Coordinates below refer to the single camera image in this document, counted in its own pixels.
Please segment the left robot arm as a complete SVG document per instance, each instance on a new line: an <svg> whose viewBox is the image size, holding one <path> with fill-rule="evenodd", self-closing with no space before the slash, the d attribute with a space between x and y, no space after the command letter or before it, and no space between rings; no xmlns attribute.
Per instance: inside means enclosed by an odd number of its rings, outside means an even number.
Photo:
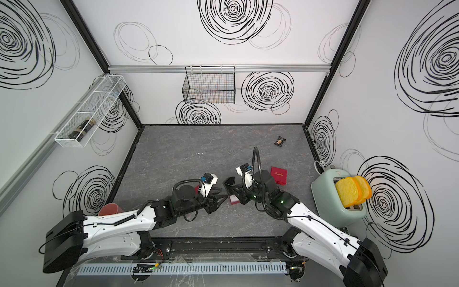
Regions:
<svg viewBox="0 0 459 287"><path fill-rule="evenodd" d="M147 200L139 209L113 215L89 216L71 212L45 236L39 248L44 256L43 273L57 273L99 257L122 255L147 258L155 252L149 233L165 228L188 214L218 210L228 198L216 179L188 179L176 183L170 196Z"/></svg>

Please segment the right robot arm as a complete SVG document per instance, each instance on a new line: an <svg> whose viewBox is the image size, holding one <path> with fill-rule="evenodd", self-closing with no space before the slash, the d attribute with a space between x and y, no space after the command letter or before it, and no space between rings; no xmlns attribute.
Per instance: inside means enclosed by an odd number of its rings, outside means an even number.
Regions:
<svg viewBox="0 0 459 287"><path fill-rule="evenodd" d="M286 234L287 252L306 257L337 275L347 287L382 287L388 270L377 245L359 240L321 219L297 197L283 191L270 172L262 169L259 149L254 148L251 164L236 168L235 177L225 180L230 195L241 204L261 203L263 211L275 220L290 224Z"/></svg>

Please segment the middle red jewelry box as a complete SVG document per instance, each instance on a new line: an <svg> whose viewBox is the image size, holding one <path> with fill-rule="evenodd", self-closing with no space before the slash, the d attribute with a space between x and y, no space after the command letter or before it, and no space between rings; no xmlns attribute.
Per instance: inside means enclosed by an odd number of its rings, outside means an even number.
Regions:
<svg viewBox="0 0 459 287"><path fill-rule="evenodd" d="M239 200L239 199L237 198L237 196L235 196L235 195L231 195L231 196L229 197L229 199L230 199L231 205L239 204L239 203L240 203L240 200Z"/></svg>

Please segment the small dark snack wrapper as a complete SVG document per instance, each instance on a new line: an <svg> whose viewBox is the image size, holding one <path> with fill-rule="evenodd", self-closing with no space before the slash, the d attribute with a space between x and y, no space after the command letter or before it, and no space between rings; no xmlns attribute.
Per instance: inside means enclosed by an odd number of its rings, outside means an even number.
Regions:
<svg viewBox="0 0 459 287"><path fill-rule="evenodd" d="M286 142L286 139L283 138L283 137L281 137L281 136L279 136L279 137L277 138L277 141L276 141L274 144L275 144L276 146L278 146L278 147L283 147L283 144L284 144L285 142Z"/></svg>

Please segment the mint green toaster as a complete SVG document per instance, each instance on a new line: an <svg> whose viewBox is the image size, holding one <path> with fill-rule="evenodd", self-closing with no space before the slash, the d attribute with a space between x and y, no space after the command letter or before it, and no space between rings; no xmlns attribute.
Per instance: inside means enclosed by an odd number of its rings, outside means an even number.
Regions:
<svg viewBox="0 0 459 287"><path fill-rule="evenodd" d="M337 228L348 227L367 215L364 204L360 204L358 208L347 209L341 203L335 183L349 176L344 170L328 169L311 184L319 216Z"/></svg>

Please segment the front yellow toast slice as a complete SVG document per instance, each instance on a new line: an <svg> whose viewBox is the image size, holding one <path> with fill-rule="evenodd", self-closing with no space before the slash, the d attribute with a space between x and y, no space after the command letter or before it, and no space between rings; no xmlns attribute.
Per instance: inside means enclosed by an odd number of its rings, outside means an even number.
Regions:
<svg viewBox="0 0 459 287"><path fill-rule="evenodd" d="M336 184L339 199L342 205L347 208L355 205L361 199L361 189L357 181L352 177L340 179Z"/></svg>

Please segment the yellow toast slice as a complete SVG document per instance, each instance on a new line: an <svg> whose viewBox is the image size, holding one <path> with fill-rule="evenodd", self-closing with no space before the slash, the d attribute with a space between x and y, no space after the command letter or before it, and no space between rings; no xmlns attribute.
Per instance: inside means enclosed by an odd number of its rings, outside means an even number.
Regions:
<svg viewBox="0 0 459 287"><path fill-rule="evenodd" d="M339 199L342 205L347 208L355 205L361 199L361 189L357 181L352 177L340 179L336 184Z"/></svg>
<svg viewBox="0 0 459 287"><path fill-rule="evenodd" d="M372 190L371 190L371 187L370 187L369 183L367 182L367 180L365 178L363 178L361 176L355 176L354 179L359 184L361 192L362 192L361 199L356 203L356 205L358 205L358 204L364 203L366 200L371 198Z"/></svg>

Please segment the pink plastic cup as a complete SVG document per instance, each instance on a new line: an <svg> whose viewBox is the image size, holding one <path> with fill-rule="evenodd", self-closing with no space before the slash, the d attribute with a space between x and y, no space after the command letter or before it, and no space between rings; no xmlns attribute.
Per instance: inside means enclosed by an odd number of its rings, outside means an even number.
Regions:
<svg viewBox="0 0 459 287"><path fill-rule="evenodd" d="M116 203L108 203L105 206L102 207L102 209L99 211L98 215L99 216L108 216L108 215L115 215L115 214L120 214L123 213L124 211L122 208L118 206Z"/></svg>

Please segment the back yellow toast slice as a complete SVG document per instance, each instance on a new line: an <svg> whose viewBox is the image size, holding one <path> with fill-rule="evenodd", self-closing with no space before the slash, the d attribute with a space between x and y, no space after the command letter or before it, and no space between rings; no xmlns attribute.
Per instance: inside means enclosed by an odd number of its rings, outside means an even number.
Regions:
<svg viewBox="0 0 459 287"><path fill-rule="evenodd" d="M358 205L358 204L364 203L366 200L371 198L372 190L371 190L371 187L370 187L369 183L367 182L367 180L365 178L363 178L361 176L355 176L354 179L359 184L361 192L362 192L361 199L356 203L356 205Z"/></svg>

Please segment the dark bottle in shelf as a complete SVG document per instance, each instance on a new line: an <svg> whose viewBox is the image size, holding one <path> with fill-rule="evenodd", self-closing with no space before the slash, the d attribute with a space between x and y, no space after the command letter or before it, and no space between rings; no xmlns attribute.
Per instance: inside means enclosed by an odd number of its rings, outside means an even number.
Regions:
<svg viewBox="0 0 459 287"><path fill-rule="evenodd" d="M77 140L78 142L82 141L95 124L96 121L93 118L86 118L72 133L68 135L68 138Z"/></svg>

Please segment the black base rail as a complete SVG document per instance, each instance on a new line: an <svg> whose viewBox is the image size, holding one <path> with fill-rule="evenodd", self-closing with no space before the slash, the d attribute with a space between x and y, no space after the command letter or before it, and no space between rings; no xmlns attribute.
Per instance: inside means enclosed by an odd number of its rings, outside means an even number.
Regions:
<svg viewBox="0 0 459 287"><path fill-rule="evenodd" d="M252 254L293 259L296 253L282 237L153 237L165 258L178 254Z"/></svg>

